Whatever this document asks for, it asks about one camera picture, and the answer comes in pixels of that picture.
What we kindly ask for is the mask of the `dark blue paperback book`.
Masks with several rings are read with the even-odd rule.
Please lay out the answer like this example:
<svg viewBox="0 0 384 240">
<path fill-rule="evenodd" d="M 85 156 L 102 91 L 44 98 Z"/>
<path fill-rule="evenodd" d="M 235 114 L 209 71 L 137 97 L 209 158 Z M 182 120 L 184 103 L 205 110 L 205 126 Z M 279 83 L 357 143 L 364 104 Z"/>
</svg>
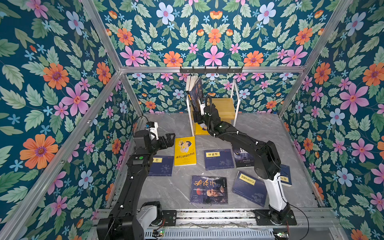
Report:
<svg viewBox="0 0 384 240">
<path fill-rule="evenodd" d="M 202 103 L 203 100 L 203 83 L 202 77 L 199 77 L 192 91 L 187 92 L 189 104 L 192 106 L 192 111 L 197 104 Z"/>
</svg>

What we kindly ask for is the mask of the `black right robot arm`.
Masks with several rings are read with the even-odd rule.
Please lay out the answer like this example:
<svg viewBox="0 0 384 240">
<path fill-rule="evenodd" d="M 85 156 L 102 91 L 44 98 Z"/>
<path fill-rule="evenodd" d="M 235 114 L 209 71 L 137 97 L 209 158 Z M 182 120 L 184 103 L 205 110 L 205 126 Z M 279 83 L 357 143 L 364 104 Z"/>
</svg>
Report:
<svg viewBox="0 0 384 240">
<path fill-rule="evenodd" d="M 287 220 L 291 207 L 281 186 L 281 159 L 276 145 L 272 141 L 256 140 L 232 124 L 222 121 L 209 95 L 205 97 L 204 108 L 197 114 L 195 121 L 205 124 L 212 137 L 231 143 L 254 159 L 254 171 L 264 180 L 269 196 L 271 222 L 280 225 Z"/>
</svg>

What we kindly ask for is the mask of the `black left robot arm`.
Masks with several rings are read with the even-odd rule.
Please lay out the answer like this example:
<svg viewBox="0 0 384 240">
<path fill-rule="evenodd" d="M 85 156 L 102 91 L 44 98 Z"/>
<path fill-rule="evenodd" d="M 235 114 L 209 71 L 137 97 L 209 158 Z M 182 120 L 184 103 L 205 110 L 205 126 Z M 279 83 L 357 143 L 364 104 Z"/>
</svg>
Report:
<svg viewBox="0 0 384 240">
<path fill-rule="evenodd" d="M 159 220 L 160 203 L 145 205 L 138 211 L 138 202 L 154 156 L 160 150 L 173 147 L 175 138 L 174 133 L 159 137 L 149 130 L 134 134 L 134 152 L 127 161 L 127 177 L 119 198 L 109 216 L 97 225 L 100 240 L 143 240 L 147 228 Z"/>
</svg>

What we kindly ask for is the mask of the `yellow cartoon boy book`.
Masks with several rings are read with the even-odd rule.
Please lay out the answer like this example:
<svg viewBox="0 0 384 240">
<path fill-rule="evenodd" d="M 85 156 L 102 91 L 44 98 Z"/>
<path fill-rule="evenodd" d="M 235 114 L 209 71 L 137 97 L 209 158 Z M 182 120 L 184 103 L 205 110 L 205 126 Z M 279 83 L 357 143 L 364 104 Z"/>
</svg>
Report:
<svg viewBox="0 0 384 240">
<path fill-rule="evenodd" d="M 195 137 L 175 139 L 175 167 L 192 166 L 197 164 L 197 151 Z"/>
</svg>

